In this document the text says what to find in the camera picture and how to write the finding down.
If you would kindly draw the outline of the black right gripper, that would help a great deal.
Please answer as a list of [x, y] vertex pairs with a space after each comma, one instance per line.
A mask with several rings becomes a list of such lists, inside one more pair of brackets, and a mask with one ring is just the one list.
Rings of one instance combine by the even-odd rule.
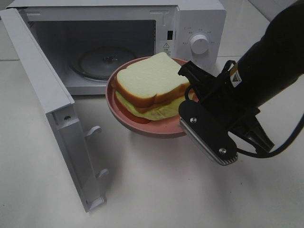
[[223, 70], [215, 77], [189, 61], [181, 66], [178, 75], [189, 81], [185, 95], [193, 90], [220, 126], [251, 144], [257, 153], [270, 153], [274, 144], [256, 118], [260, 110], [244, 95], [237, 95], [232, 85], [234, 78], [240, 79], [237, 74]]

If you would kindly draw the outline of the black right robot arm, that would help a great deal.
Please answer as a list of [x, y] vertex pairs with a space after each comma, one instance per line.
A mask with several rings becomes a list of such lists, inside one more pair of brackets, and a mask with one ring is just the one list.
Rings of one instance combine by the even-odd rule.
[[268, 25], [263, 37], [239, 61], [229, 60], [218, 76], [192, 62], [186, 77], [198, 100], [179, 107], [180, 122], [203, 149], [227, 158], [241, 153], [270, 158], [284, 151], [299, 135], [300, 120], [287, 140], [274, 148], [256, 115], [259, 107], [292, 85], [304, 73], [304, 3], [296, 1]]

